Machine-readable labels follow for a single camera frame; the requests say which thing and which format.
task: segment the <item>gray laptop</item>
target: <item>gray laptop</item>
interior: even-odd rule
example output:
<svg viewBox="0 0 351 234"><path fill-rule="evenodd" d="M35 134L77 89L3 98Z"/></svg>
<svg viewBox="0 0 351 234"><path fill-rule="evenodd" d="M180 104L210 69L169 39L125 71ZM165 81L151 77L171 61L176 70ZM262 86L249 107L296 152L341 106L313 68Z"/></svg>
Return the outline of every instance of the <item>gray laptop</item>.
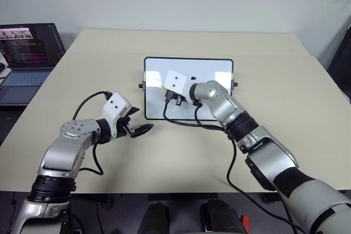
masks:
<svg viewBox="0 0 351 234"><path fill-rule="evenodd" d="M0 52L12 71L0 84L1 105L27 105L65 49L53 23L0 25Z"/></svg>

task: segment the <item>beige table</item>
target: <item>beige table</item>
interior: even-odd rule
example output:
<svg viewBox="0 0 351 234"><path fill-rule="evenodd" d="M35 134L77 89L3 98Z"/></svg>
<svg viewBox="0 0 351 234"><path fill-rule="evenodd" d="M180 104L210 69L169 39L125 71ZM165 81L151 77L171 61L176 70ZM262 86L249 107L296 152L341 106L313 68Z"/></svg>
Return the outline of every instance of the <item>beige table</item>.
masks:
<svg viewBox="0 0 351 234"><path fill-rule="evenodd" d="M81 172L78 192L225 192L233 148L225 134L144 119L146 56L231 58L234 96L297 157L310 176L351 188L350 106L294 35L84 30L50 74L0 148L0 190L29 191L59 127L91 93L111 90L141 111L134 124L154 123L142 137L98 148L105 175ZM79 118L99 118L105 100L91 100ZM239 152L231 178L263 191ZM84 166L94 167L91 149Z"/></svg>

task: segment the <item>laptop screen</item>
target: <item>laptop screen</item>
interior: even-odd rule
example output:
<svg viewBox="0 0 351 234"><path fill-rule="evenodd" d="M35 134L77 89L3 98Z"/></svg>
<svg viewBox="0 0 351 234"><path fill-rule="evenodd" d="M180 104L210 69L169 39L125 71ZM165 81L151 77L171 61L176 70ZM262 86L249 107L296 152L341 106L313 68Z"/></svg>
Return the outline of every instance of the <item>laptop screen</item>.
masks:
<svg viewBox="0 0 351 234"><path fill-rule="evenodd" d="M53 67L65 48L53 23L0 25L0 52L9 67Z"/></svg>

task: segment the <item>robotic arm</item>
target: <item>robotic arm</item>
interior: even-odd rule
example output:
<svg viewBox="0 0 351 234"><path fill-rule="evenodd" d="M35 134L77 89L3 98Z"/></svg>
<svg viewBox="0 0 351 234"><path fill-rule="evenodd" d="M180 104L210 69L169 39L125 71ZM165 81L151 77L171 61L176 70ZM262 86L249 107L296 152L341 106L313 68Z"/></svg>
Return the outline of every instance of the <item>robotic arm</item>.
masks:
<svg viewBox="0 0 351 234"><path fill-rule="evenodd" d="M154 125L134 129L129 115L139 111L119 94L109 94L101 119L68 121L60 128L59 137L50 145L39 167L37 178L24 200L12 234L60 233L59 220L69 207L75 178L85 151L92 145L105 144L130 133L131 138L148 132Z"/></svg>
<svg viewBox="0 0 351 234"><path fill-rule="evenodd" d="M310 234L351 233L351 200L328 184L313 179L298 169L293 154L228 94L216 81L196 83L186 76L168 71L164 83L180 100L208 106L237 142L245 163L261 186L277 190L291 214Z"/></svg>

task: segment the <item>laptop keyboard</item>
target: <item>laptop keyboard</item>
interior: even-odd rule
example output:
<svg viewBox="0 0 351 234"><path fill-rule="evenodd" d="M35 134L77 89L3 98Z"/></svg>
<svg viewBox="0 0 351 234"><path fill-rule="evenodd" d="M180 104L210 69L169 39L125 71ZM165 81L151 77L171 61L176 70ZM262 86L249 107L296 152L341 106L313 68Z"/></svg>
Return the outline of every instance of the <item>laptop keyboard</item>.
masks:
<svg viewBox="0 0 351 234"><path fill-rule="evenodd" d="M49 76L50 72L10 72L1 83L2 86L32 86L41 85Z"/></svg>

